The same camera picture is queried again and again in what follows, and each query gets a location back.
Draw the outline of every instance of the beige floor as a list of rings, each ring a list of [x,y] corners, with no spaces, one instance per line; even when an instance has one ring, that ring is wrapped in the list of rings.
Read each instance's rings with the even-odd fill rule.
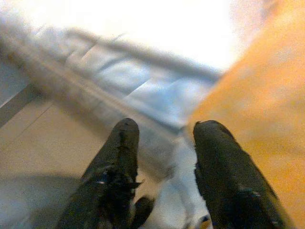
[[[109,132],[51,99],[36,97],[0,128],[0,177],[80,177]],[[155,196],[160,183],[139,169],[137,196]]]

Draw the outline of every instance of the orange surface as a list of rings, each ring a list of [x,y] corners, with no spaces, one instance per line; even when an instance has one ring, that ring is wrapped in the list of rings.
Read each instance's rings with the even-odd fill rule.
[[[275,10],[243,58],[194,112],[188,126],[217,120],[236,137],[305,228],[305,1]]]

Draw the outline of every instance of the tile floor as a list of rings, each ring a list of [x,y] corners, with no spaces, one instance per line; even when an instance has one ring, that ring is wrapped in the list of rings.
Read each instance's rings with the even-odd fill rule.
[[[52,99],[37,96],[0,128],[0,178],[80,177],[108,133]],[[155,196],[160,183],[139,169],[137,196]]]

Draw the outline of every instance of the floor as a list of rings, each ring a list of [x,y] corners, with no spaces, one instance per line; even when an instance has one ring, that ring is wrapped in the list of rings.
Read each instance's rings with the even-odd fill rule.
[[[109,133],[78,112],[42,96],[0,128],[0,178],[80,177]],[[160,183],[139,169],[137,196],[155,196]]]

